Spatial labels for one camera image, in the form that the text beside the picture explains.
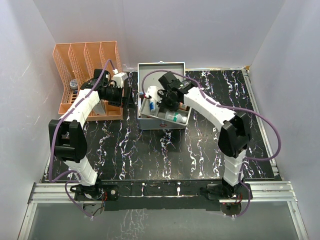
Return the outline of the grey plastic tray insert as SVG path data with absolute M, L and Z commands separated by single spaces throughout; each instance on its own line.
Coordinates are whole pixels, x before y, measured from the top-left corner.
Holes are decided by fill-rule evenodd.
M 192 108 L 187 107 L 187 111 L 178 109 L 177 112 L 186 117 L 186 123 L 175 122 L 166 119 L 165 108 L 158 108 L 155 114 L 151 114 L 149 100 L 140 98 L 137 105 L 137 121 L 141 130 L 171 130 L 185 129 L 189 123 Z

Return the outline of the white blue tube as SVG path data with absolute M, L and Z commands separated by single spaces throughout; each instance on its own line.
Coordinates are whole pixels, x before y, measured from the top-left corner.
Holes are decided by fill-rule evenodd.
M 156 107 L 157 107 L 157 101 L 154 98 L 149 99 L 149 110 L 151 113 L 156 112 Z

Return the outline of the silver metal medicine case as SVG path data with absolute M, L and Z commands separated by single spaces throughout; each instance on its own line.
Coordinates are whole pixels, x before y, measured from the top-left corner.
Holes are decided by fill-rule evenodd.
M 179 91 L 184 96 L 196 86 L 185 77 L 184 62 L 151 62 L 138 64 L 138 93 L 140 98 L 145 98 L 145 92 L 150 86 L 157 86 L 165 91 Z

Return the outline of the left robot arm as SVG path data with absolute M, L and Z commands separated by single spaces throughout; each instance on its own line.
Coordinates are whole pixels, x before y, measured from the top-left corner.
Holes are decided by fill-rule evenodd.
M 107 101 L 113 107 L 135 106 L 127 73 L 116 69 L 112 73 L 95 69 L 93 78 L 82 84 L 69 110 L 48 124 L 50 158 L 65 163 L 68 166 L 67 173 L 75 175 L 78 184 L 71 191 L 92 200 L 100 199 L 104 188 L 87 158 L 88 144 L 83 127 L 101 101 Z

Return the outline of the brown bottle orange cap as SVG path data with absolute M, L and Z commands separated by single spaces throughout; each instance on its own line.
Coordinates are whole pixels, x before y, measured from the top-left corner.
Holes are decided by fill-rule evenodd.
M 182 111 L 188 111 L 188 106 L 182 102 L 179 103 L 178 109 Z

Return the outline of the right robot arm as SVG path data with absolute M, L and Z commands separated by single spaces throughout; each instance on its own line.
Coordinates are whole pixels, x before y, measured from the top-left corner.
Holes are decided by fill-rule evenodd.
M 243 164 L 249 142 L 252 139 L 250 118 L 245 112 L 219 107 L 219 103 L 204 93 L 201 85 L 185 77 L 180 81 L 171 71 L 159 79 L 160 105 L 177 111 L 180 103 L 196 110 L 219 131 L 218 147 L 224 156 L 224 173 L 221 182 L 222 195 L 230 199 L 241 192 Z

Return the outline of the clear bottle white cap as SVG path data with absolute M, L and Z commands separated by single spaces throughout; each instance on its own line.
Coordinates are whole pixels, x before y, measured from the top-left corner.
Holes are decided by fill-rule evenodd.
M 186 124 L 188 118 L 181 115 L 179 112 L 167 111 L 165 113 L 165 119 L 176 123 Z

